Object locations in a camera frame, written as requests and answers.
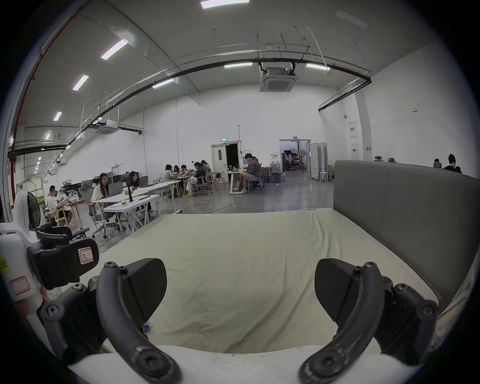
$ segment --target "air conditioner unit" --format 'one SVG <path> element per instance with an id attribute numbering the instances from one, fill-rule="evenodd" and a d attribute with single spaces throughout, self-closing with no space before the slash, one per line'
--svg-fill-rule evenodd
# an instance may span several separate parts
<path id="1" fill-rule="evenodd" d="M 102 135 L 110 135 L 119 130 L 119 124 L 114 120 L 99 121 L 96 124 L 96 132 Z"/>
<path id="2" fill-rule="evenodd" d="M 298 76 L 280 67 L 268 67 L 266 73 L 260 69 L 260 92 L 290 92 Z"/>

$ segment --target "sign on wall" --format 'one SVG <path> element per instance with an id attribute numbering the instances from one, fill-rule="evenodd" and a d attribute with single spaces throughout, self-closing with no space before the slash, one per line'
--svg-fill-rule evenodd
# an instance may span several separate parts
<path id="1" fill-rule="evenodd" d="M 359 145 L 352 144 L 350 146 L 350 160 L 358 160 L 359 159 Z"/>
<path id="2" fill-rule="evenodd" d="M 348 123 L 348 130 L 350 131 L 350 138 L 357 137 L 357 123 L 356 121 L 352 121 Z"/>

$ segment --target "upholstered headboard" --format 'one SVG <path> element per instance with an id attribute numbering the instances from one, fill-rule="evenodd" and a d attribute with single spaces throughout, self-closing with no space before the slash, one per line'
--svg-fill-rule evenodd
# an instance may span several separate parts
<path id="1" fill-rule="evenodd" d="M 432 288 L 440 310 L 480 243 L 480 180 L 444 169 L 337 161 L 334 209 L 403 259 Z"/>

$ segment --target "door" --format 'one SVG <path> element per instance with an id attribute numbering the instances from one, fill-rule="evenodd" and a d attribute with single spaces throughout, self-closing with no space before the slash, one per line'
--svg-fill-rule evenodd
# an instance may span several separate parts
<path id="1" fill-rule="evenodd" d="M 318 180 L 319 176 L 318 170 L 318 144 L 310 144 L 310 174 L 311 178 Z"/>
<path id="2" fill-rule="evenodd" d="M 221 172 L 225 170 L 228 171 L 227 167 L 227 151 L 224 145 L 213 145 L 212 146 L 212 159 L 213 159 L 213 171 Z M 223 178 L 226 182 L 228 182 L 228 175 L 226 173 L 223 174 Z"/>

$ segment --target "label sticker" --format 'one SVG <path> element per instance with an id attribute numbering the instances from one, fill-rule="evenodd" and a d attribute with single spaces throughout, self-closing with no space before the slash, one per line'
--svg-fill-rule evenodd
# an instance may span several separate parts
<path id="1" fill-rule="evenodd" d="M 7 259 L 5 259 L 5 256 L 0 256 L 0 270 L 2 275 L 6 275 L 10 272 L 10 268 L 8 267 Z"/>
<path id="2" fill-rule="evenodd" d="M 78 257 L 80 258 L 80 264 L 87 264 L 93 261 L 92 248 L 80 248 L 78 250 Z"/>
<path id="3" fill-rule="evenodd" d="M 15 296 L 18 296 L 22 293 L 25 293 L 30 290 L 30 284 L 28 284 L 27 278 L 25 276 L 19 277 L 18 279 L 10 280 L 10 287 L 12 287 Z"/>

